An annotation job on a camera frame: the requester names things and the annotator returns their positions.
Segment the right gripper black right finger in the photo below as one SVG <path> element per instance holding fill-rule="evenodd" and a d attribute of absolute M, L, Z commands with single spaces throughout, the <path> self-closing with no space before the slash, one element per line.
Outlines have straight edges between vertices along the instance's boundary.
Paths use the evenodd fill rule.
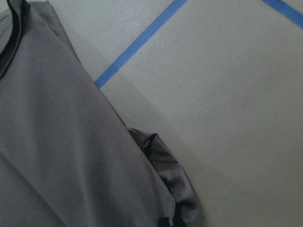
<path fill-rule="evenodd" d="M 184 221 L 182 218 L 173 219 L 173 227 L 184 227 Z"/>

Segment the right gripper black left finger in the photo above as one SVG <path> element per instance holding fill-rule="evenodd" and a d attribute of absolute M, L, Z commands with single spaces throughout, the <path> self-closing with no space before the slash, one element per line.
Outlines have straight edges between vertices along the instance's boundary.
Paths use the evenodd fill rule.
<path fill-rule="evenodd" d="M 158 227 L 169 227 L 169 218 L 168 217 L 159 218 Z"/>

